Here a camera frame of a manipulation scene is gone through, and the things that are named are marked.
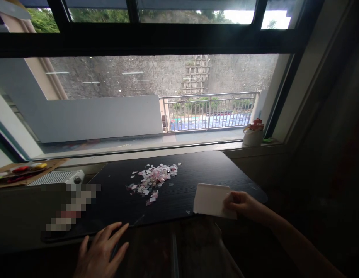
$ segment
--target paper confetti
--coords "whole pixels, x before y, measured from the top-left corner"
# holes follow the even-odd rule
[[[172,166],[160,164],[157,167],[147,164],[147,166],[150,166],[147,170],[133,172],[133,174],[138,173],[138,175],[143,177],[141,182],[137,184],[132,183],[129,186],[126,185],[126,189],[128,191],[133,191],[131,195],[138,193],[144,197],[151,194],[150,199],[146,202],[146,205],[151,205],[157,200],[159,195],[158,189],[164,184],[164,182],[178,174],[178,167],[175,164]]]

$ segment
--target glass pane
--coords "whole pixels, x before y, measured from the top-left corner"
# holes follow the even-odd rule
[[[49,157],[233,141],[261,114],[278,56],[0,59],[0,90]],[[52,120],[34,118],[42,113]],[[63,139],[43,140],[42,130]],[[84,131],[94,134],[68,139]]]
[[[74,22],[129,23],[127,10],[69,8],[69,12]]]
[[[28,8],[31,23],[37,33],[59,33],[53,13],[49,8]]]
[[[256,0],[139,1],[142,23],[251,24]]]
[[[125,0],[66,0],[72,21],[129,23]]]
[[[294,28],[292,17],[297,17],[294,10],[297,0],[268,0],[265,9],[262,29]]]

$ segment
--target human hand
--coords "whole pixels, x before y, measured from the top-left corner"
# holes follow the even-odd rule
[[[127,230],[129,224],[122,226],[110,239],[112,231],[121,226],[121,222],[113,223],[100,230],[94,237],[89,250],[87,244],[89,236],[86,236],[80,245],[78,264],[74,273],[74,278],[92,278],[92,277],[113,277],[121,261],[124,258],[125,251],[129,243],[124,243],[110,262],[110,256],[113,248],[119,242],[122,234]]]
[[[270,227],[279,218],[278,214],[244,191],[231,191],[224,200],[224,205],[226,208],[267,227]]]

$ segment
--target balcony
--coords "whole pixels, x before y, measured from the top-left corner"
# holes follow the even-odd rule
[[[259,116],[260,91],[160,97],[163,131],[183,132],[246,127]]]

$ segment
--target white card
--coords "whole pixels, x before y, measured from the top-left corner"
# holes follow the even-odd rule
[[[199,183],[194,201],[194,213],[237,219],[237,214],[225,208],[223,201],[231,193],[228,186]]]

